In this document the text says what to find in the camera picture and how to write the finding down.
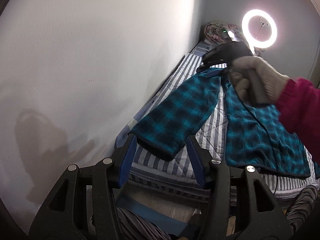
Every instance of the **hand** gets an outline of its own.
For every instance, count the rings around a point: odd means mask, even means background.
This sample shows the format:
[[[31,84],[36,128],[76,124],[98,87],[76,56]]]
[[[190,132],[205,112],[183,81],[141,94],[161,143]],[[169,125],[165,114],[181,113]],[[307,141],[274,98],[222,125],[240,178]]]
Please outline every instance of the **hand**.
[[[280,74],[270,66],[268,62],[260,57],[244,56],[235,59],[231,66],[229,79],[239,98],[243,102],[248,101],[248,89],[250,88],[250,82],[248,79],[244,78],[240,72],[241,70],[249,68],[256,70],[266,89],[270,103],[274,104],[278,100],[282,90],[290,78]]]

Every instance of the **plaid jacket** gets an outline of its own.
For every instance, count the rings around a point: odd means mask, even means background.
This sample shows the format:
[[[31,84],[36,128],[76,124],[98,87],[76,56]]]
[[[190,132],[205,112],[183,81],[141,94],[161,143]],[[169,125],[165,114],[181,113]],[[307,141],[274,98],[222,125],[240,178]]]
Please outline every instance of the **plaid jacket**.
[[[265,126],[270,140],[266,131],[239,101],[230,83],[225,82],[223,85],[229,120],[225,151],[228,166],[242,167],[250,164],[268,173],[309,177],[310,168],[304,146],[295,133],[289,134],[278,121],[279,112],[276,107],[257,109],[247,106]]]
[[[217,104],[221,69],[211,68],[183,82],[130,131],[138,143],[165,161],[174,156],[205,123]]]

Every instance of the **jacket sleeve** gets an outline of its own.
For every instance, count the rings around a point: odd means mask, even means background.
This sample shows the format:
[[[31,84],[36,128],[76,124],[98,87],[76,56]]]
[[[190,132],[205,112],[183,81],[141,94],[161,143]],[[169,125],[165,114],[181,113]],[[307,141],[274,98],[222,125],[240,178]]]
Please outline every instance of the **jacket sleeve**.
[[[296,133],[313,160],[320,164],[320,89],[303,78],[289,80],[276,102],[279,122]]]

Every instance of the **blue striped bedding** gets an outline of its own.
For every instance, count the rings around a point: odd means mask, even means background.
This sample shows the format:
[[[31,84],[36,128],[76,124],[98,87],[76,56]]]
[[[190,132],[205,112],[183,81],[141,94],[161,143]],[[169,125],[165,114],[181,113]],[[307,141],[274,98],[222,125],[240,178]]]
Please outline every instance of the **blue striped bedding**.
[[[188,54],[177,70],[168,78],[160,91],[130,120],[126,127],[116,137],[115,147],[123,145],[131,128],[153,108],[160,104],[171,91],[175,90],[183,81],[196,73],[196,68],[201,64],[201,56],[211,45],[200,42]],[[223,68],[224,64],[215,67]],[[213,158],[223,159],[225,148],[225,134],[228,125],[224,106],[224,92],[220,88],[219,100],[202,128],[196,133],[196,138],[202,148],[209,150]],[[307,179],[292,179],[274,175],[262,174],[266,184],[274,192],[276,180],[278,187],[275,196],[279,199],[290,199],[297,195],[304,187],[315,185],[319,187],[319,180],[315,179],[314,166],[311,155],[306,150],[311,176]],[[137,147],[137,152],[132,163],[130,182],[142,187],[153,188],[168,194],[176,194],[198,201],[208,200],[208,191],[202,190],[196,179],[188,158],[186,147],[180,150],[175,159],[165,162],[150,154],[143,147]],[[231,189],[231,201],[235,201],[235,189]]]

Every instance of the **metal rivet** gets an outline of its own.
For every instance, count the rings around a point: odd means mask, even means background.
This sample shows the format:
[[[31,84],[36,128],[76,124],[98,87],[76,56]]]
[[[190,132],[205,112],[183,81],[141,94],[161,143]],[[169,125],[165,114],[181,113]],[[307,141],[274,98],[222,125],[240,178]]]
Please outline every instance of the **metal rivet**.
[[[256,170],[255,167],[253,167],[251,165],[247,166],[247,171],[254,172],[255,170]]]
[[[221,163],[221,160],[219,160],[219,159],[212,159],[212,160],[211,160],[211,163],[212,163],[212,164],[215,164],[215,165],[219,165],[219,164]]]
[[[77,169],[77,166],[74,164],[69,165],[68,170],[69,171],[75,171]]]
[[[105,158],[105,159],[103,159],[103,161],[102,161],[104,164],[110,164],[110,163],[112,163],[112,159],[111,158]]]

